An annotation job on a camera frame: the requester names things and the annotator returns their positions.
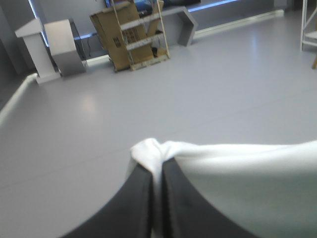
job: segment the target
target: gray wall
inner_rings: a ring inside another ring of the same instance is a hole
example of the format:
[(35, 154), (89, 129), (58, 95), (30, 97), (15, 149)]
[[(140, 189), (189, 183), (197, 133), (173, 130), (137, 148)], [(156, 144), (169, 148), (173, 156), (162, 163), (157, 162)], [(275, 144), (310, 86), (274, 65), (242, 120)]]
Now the gray wall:
[(204, 29), (274, 10), (274, 0), (240, 0), (192, 12), (198, 29)]
[[(12, 32), (19, 29), (24, 24), (34, 19), (34, 15), (27, 0), (0, 0), (0, 6), (6, 16), (8, 25)], [(18, 39), (14, 35), (13, 44), (22, 53), (28, 69), (34, 68), (33, 61), (22, 39)]]
[(79, 35), (95, 32), (89, 16), (105, 8), (104, 0), (33, 0), (43, 23), (73, 18)]
[(27, 68), (27, 64), (24, 61), (21, 51), (17, 46), (17, 38), (9, 26), (9, 23), (6, 19), (6, 16), (0, 6), (0, 40), (1, 45), (3, 46), (3, 50), (5, 49), (8, 57), (10, 58), (15, 71), (17, 73), (25, 72)]
[(0, 40), (0, 92), (6, 84), (10, 83), (15, 75), (14, 67)]

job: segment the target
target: white baseboard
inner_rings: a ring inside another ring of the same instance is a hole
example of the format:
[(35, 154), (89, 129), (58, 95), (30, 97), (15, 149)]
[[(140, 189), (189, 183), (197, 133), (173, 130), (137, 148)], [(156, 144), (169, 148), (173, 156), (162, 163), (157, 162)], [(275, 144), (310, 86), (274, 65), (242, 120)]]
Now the white baseboard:
[(230, 30), (233, 28), (246, 26), (255, 22), (264, 21), (264, 20), (275, 18), (275, 17), (281, 17), (281, 16), (284, 16), (284, 10), (280, 9), (280, 10), (266, 12), (256, 16), (247, 17), (241, 20), (224, 23), (218, 26), (213, 26), (213, 27), (196, 31), (194, 35), (194, 39), (204, 37), (207, 35), (212, 35), (221, 31)]
[(52, 74), (52, 75), (49, 75), (46, 77), (37, 77), (36, 81), (38, 84), (40, 84), (40, 83), (46, 83), (46, 82), (49, 82), (51, 80), (58, 79), (58, 78), (60, 78), (60, 73), (56, 72), (55, 74)]

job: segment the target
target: white fabric fold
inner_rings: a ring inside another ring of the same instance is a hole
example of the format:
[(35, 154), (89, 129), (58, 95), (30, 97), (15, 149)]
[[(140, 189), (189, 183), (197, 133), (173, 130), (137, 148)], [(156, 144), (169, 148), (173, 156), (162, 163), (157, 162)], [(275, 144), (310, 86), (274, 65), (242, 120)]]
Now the white fabric fold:
[(153, 174), (156, 238), (162, 237), (162, 164), (171, 158), (210, 204), (259, 237), (317, 237), (317, 141), (198, 146), (146, 139), (131, 157)]

